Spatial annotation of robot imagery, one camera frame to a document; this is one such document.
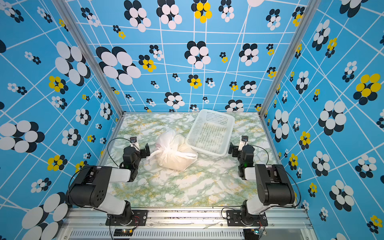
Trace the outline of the white plastic bag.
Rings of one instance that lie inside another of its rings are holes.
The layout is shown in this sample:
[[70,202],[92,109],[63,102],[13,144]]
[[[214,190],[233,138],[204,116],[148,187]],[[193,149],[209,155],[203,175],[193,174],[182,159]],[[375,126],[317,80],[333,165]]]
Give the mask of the white plastic bag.
[[168,130],[158,137],[148,159],[156,160],[163,168],[183,172],[198,160],[198,153],[186,144],[185,137]]

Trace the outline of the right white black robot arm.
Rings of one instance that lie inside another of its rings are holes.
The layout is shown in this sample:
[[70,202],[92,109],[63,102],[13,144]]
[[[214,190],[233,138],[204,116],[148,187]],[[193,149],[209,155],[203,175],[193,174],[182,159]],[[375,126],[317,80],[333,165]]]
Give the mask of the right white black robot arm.
[[238,174],[242,180],[254,181],[257,196],[244,201],[242,214],[259,217],[271,208],[295,208],[294,188],[282,165],[255,164],[255,147],[246,142],[239,146],[230,144],[229,154],[239,162]]

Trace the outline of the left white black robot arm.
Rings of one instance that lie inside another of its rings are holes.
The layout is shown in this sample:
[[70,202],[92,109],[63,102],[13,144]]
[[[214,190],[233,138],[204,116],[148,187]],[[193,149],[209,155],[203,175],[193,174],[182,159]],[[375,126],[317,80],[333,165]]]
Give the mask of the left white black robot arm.
[[119,200],[108,193],[111,183],[133,182],[138,175],[141,159],[150,156],[149,145],[137,149],[131,144],[124,148],[123,162],[119,167],[86,166],[78,171],[76,178],[69,183],[66,202],[80,208],[94,208],[110,217],[131,220],[133,212],[128,201]]

